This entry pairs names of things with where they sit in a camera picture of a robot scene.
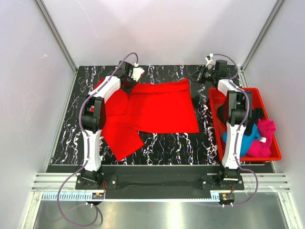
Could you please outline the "red t shirt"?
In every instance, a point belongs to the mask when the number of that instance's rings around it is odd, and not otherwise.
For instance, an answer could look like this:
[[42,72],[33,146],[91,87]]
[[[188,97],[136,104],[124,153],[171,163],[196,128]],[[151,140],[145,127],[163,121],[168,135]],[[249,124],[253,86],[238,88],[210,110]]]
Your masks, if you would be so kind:
[[116,91],[105,104],[102,136],[117,160],[140,149],[138,132],[198,133],[187,79],[172,83],[138,83],[130,94]]

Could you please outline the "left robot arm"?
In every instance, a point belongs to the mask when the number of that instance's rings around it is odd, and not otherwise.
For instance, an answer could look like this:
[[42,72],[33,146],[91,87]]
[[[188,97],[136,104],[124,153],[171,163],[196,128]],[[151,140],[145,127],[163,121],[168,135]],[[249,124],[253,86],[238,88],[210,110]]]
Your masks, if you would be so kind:
[[84,143],[83,169],[92,172],[87,176],[86,183],[93,189],[99,188],[103,183],[103,177],[95,172],[101,167],[100,135],[106,123],[106,102],[120,89],[130,93],[143,73],[144,69],[138,63],[120,61],[100,85],[83,97],[79,114]]

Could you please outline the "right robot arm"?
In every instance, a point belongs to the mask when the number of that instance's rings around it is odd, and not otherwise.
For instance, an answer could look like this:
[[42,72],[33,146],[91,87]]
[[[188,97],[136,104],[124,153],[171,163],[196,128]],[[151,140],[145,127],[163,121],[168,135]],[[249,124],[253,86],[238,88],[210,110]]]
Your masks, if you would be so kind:
[[201,84],[211,82],[225,96],[224,121],[227,138],[216,183],[218,187],[227,189],[240,176],[240,153],[248,118],[251,116],[252,96],[227,77],[227,61],[214,61],[211,54],[205,59],[206,64],[199,65],[189,80]]

